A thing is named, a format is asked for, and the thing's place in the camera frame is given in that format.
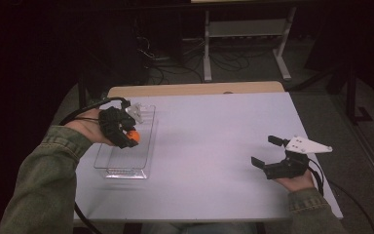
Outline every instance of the table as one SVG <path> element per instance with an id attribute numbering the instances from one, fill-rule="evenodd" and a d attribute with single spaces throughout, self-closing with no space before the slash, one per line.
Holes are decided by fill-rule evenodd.
<path id="1" fill-rule="evenodd" d="M 95 144 L 77 168 L 77 204 L 88 219 L 104 221 L 289 218 L 287 191 L 250 163 L 251 156 L 267 164 L 284 158 L 268 135 L 307 137 L 289 93 L 280 87 L 246 82 L 111 89 L 110 97 L 156 106 L 151 173 L 147 179 L 103 178 L 94 168 Z M 324 194 L 342 217 L 327 182 Z"/>

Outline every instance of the transparent plastic box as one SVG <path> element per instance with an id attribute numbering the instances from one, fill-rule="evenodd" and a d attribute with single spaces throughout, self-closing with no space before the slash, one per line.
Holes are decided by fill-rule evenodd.
<path id="1" fill-rule="evenodd" d="M 155 136 L 154 105 L 141 105 L 143 122 L 135 125 L 140 134 L 137 146 L 129 148 L 101 144 L 94 162 L 94 167 L 107 178 L 147 178 Z"/>

